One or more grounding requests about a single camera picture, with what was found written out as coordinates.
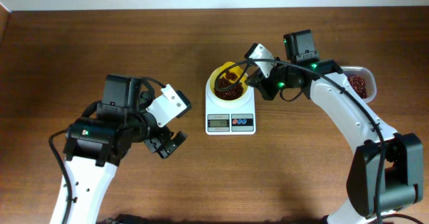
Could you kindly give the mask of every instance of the red beans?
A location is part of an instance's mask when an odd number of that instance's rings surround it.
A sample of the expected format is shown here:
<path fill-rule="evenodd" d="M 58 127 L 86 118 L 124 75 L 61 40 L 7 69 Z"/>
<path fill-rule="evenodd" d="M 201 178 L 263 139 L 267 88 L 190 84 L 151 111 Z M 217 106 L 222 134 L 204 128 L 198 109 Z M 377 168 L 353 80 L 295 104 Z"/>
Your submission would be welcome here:
<path fill-rule="evenodd" d="M 349 81 L 353 90 L 362 98 L 365 99 L 368 97 L 367 89 L 365 89 L 365 80 L 360 76 L 348 76 L 347 80 Z"/>
<path fill-rule="evenodd" d="M 220 78 L 219 81 L 217 82 L 217 85 L 220 89 L 227 88 L 233 84 L 227 79 L 235 80 L 238 78 L 238 76 L 233 72 L 227 72 L 226 77 L 227 78 L 225 77 Z M 228 91 L 218 91 L 214 89 L 214 94 L 218 98 L 223 100 L 235 100 L 241 97 L 241 95 L 243 94 L 243 91 L 244 91 L 244 88 L 242 83 L 240 82 L 233 89 Z"/>

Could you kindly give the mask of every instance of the yellow bowl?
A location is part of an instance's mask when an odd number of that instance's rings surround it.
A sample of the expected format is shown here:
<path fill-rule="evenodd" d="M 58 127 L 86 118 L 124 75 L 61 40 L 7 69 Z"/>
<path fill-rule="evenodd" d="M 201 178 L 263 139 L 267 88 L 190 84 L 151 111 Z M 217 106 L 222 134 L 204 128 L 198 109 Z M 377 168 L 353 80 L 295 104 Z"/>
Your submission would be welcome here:
<path fill-rule="evenodd" d="M 223 64 L 221 67 L 217 68 L 212 75 L 210 76 L 210 89 L 212 90 L 212 93 L 215 93 L 215 80 L 216 77 L 219 75 L 219 73 L 221 73 L 226 67 L 232 66 L 234 65 L 234 62 L 227 62 L 225 64 Z M 240 66 L 236 66 L 232 69 L 229 69 L 229 72 L 234 72 L 237 75 L 237 80 L 238 78 L 241 76 L 241 74 L 243 74 L 243 69 L 240 68 Z M 246 91 L 247 91 L 247 85 L 244 83 L 245 80 L 247 79 L 246 74 L 243 76 L 243 78 L 240 80 L 241 82 L 241 86 L 243 87 L 243 94 L 240 96 L 242 97 Z M 229 80 L 231 83 L 236 82 L 237 80 Z"/>

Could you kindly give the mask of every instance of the wooden table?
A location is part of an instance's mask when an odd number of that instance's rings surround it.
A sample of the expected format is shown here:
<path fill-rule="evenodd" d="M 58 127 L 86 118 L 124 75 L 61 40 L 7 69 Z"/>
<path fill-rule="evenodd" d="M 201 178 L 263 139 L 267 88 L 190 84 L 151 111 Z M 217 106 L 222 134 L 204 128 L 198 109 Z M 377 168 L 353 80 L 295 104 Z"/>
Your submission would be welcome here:
<path fill-rule="evenodd" d="M 169 124 L 189 135 L 171 158 L 133 145 L 99 220 L 126 213 L 288 222 L 335 211 L 347 198 L 353 155 L 312 101 L 269 102 L 256 93 L 255 135 L 204 132 L 211 72 L 242 60 L 254 42 L 286 59 L 282 36 L 307 28 L 322 58 L 372 71 L 378 94 L 370 108 L 424 142 L 427 180 L 428 7 L 13 12 L 0 48 L 0 222 L 50 220 L 61 173 L 48 136 L 101 99 L 109 73 L 170 83 L 193 108 Z M 62 150 L 64 139 L 56 145 Z M 403 213 L 429 221 L 427 182 L 424 190 L 425 199 Z"/>

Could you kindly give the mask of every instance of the clear plastic container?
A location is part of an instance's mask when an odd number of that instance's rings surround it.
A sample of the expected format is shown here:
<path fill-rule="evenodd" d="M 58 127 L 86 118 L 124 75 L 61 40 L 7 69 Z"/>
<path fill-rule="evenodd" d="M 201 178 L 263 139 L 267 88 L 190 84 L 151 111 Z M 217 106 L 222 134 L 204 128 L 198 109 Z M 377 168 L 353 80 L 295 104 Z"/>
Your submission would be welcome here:
<path fill-rule="evenodd" d="M 374 75 L 371 71 L 362 66 L 342 66 L 341 68 L 346 76 L 360 76 L 363 78 L 368 96 L 362 99 L 364 102 L 369 103 L 374 100 L 377 94 L 377 85 L 375 84 Z"/>

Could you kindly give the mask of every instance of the container of beans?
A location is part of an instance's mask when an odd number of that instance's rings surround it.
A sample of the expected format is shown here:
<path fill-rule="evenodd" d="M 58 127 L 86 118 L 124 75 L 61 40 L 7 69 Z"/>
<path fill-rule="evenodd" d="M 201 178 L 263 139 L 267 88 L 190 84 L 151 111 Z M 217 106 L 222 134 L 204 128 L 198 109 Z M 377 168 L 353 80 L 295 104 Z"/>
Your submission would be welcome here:
<path fill-rule="evenodd" d="M 215 90 L 215 80 L 216 77 L 221 73 L 226 67 L 233 65 L 234 62 L 227 62 L 221 67 L 214 70 L 210 75 L 209 80 L 207 81 L 206 92 L 210 100 L 220 107 L 226 108 L 236 108 L 244 105 L 253 94 L 253 88 L 248 87 L 245 84 L 247 79 L 247 74 L 243 76 L 240 80 L 240 83 L 232 89 L 232 91 L 219 92 Z M 226 74 L 223 74 L 218 84 L 221 88 L 231 86 L 240 75 L 243 73 L 243 70 L 237 66 L 230 69 Z"/>
<path fill-rule="evenodd" d="M 350 85 L 364 102 L 369 103 L 374 100 L 377 94 L 377 85 L 370 70 L 362 66 L 342 66 L 341 68 Z"/>

